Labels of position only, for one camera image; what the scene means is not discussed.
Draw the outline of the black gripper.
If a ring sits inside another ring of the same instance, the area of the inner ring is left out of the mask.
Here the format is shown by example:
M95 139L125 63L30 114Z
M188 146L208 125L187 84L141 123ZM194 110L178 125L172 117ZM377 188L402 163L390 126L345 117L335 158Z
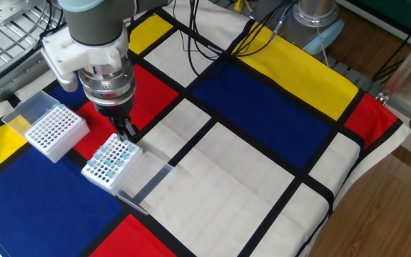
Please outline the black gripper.
M96 99L97 112L111 118L111 123L120 141L132 141L138 135L138 129L131 124L129 118L134 104L134 95Z

